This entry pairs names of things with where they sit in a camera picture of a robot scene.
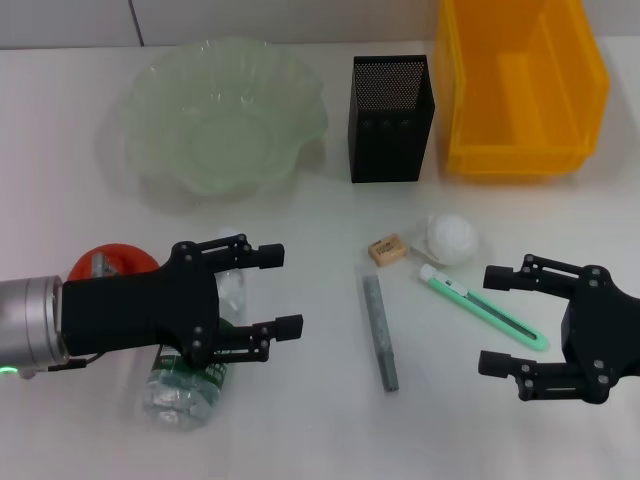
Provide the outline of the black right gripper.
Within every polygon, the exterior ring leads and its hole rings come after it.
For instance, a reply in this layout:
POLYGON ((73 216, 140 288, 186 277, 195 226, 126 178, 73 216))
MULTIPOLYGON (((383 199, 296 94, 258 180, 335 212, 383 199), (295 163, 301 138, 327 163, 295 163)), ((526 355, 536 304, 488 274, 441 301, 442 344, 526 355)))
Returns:
POLYGON ((483 287, 572 295, 562 321, 562 350, 569 364, 480 353, 478 373, 512 376, 520 400, 604 402, 619 380, 639 375, 639 300, 620 290, 604 267, 526 254, 518 271, 487 266, 483 287))

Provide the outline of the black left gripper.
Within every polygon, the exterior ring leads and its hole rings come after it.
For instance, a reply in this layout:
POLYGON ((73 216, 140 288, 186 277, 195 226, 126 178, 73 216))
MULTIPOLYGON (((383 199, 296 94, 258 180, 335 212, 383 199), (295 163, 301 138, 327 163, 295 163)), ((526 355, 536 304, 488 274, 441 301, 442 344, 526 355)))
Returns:
POLYGON ((254 249, 245 234, 179 242, 162 265, 130 245, 96 247, 63 284, 63 343, 72 357, 162 344, 193 368, 266 362, 273 341, 301 337, 303 317, 244 326, 219 321, 214 273, 283 265, 282 244, 254 249))

